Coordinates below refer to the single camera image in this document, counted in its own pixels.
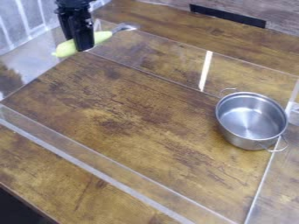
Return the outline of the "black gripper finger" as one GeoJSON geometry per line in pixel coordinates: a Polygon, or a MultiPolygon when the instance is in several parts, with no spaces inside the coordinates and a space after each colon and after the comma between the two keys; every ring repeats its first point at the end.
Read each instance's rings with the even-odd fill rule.
{"type": "Polygon", "coordinates": [[[69,18],[71,35],[79,52],[93,47],[93,23],[91,18],[71,17],[69,18]]]}
{"type": "Polygon", "coordinates": [[[57,17],[59,17],[60,28],[61,28],[64,37],[65,37],[65,39],[72,39],[71,27],[69,27],[69,22],[68,22],[69,16],[67,14],[59,14],[57,17]]]}

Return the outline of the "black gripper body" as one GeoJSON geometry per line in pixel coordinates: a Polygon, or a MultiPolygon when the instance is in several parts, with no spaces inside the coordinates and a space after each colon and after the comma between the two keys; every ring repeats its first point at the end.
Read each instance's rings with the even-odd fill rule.
{"type": "Polygon", "coordinates": [[[89,14],[89,3],[93,0],[55,0],[57,9],[55,13],[57,14],[59,20],[67,21],[69,17],[76,19],[91,19],[89,14]]]}

